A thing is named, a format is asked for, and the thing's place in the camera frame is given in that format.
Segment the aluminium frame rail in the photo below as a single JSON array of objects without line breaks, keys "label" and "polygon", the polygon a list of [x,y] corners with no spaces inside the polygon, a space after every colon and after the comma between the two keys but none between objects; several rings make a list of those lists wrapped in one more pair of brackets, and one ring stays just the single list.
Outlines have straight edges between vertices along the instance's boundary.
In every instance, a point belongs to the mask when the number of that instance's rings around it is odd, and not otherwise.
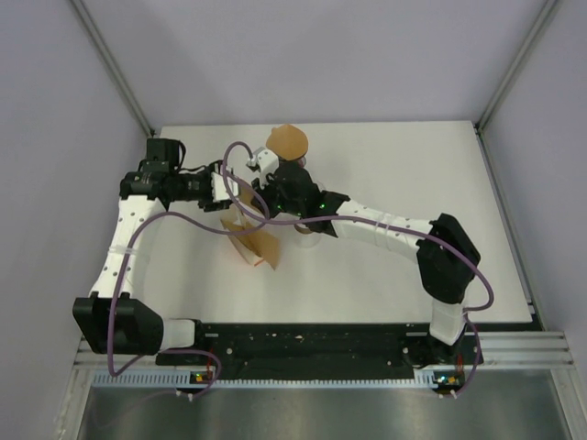
[{"label": "aluminium frame rail", "polygon": [[67,0],[66,3],[71,8],[83,32],[89,39],[98,60],[103,65],[106,75],[116,89],[122,103],[137,123],[140,131],[146,138],[154,137],[156,130],[143,111],[129,81],[112,50],[109,48],[101,29],[94,20],[88,5],[83,0]]}]

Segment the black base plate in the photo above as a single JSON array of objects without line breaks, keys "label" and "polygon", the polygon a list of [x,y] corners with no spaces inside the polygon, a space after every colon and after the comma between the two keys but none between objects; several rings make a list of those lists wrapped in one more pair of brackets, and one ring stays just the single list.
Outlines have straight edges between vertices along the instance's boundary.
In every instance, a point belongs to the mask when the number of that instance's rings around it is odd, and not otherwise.
[{"label": "black base plate", "polygon": [[224,380],[396,380],[482,361],[473,336],[447,349],[426,324],[203,324],[195,347],[197,354],[159,354],[156,363],[210,367],[210,352]]}]

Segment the brown paper coffee filter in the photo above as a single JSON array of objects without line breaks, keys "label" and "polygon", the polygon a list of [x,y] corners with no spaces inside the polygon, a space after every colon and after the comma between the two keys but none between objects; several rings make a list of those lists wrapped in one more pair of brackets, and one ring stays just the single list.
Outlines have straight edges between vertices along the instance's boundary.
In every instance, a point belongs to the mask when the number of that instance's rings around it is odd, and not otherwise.
[{"label": "brown paper coffee filter", "polygon": [[274,127],[265,146],[282,160],[299,160],[308,151],[308,138],[304,131],[296,126],[285,124]]}]

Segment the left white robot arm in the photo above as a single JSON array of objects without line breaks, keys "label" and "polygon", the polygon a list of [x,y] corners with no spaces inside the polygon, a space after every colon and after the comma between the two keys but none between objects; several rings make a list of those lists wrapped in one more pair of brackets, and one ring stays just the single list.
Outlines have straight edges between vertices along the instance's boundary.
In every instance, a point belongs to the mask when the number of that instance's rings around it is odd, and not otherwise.
[{"label": "left white robot arm", "polygon": [[180,140],[150,138],[145,158],[119,185],[116,230],[104,266],[89,295],[72,307],[83,337],[97,354],[145,356],[175,348],[192,364],[207,355],[199,321],[163,318],[142,301],[159,221],[171,203],[195,202],[206,212],[231,205],[220,161],[186,169],[185,153]]}]

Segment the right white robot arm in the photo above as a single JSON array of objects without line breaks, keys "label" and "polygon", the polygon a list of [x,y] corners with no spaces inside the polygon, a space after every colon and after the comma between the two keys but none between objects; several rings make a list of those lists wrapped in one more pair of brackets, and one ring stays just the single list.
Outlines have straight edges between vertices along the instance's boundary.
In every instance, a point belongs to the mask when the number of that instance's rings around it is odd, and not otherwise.
[{"label": "right white robot arm", "polygon": [[447,363],[460,353],[465,293],[481,254],[454,216],[417,220],[371,209],[346,194],[321,189],[296,162],[280,161],[267,170],[252,163],[247,167],[259,174],[251,185],[271,219],[290,215],[311,234],[358,240],[412,260],[432,297],[430,356]]}]

